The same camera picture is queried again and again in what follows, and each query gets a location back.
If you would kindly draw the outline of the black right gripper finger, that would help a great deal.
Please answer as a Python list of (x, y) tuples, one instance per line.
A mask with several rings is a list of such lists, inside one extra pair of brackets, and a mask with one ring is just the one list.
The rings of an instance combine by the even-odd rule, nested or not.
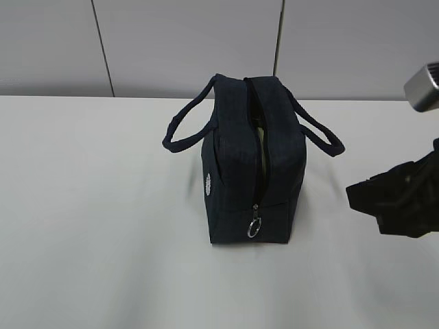
[(412, 172), (415, 162), (400, 164), (363, 182), (346, 187), (349, 206), (358, 212), (380, 216), (385, 210), (383, 203), (396, 198), (404, 188), (404, 177)]

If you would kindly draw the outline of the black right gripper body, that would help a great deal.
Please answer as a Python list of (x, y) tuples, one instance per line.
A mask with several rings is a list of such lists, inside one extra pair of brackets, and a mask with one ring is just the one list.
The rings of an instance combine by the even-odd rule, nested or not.
[(418, 239), (438, 231), (438, 139), (434, 149), (414, 163), (404, 177), (404, 188), (396, 198), (383, 203), (385, 212), (377, 218), (379, 232)]

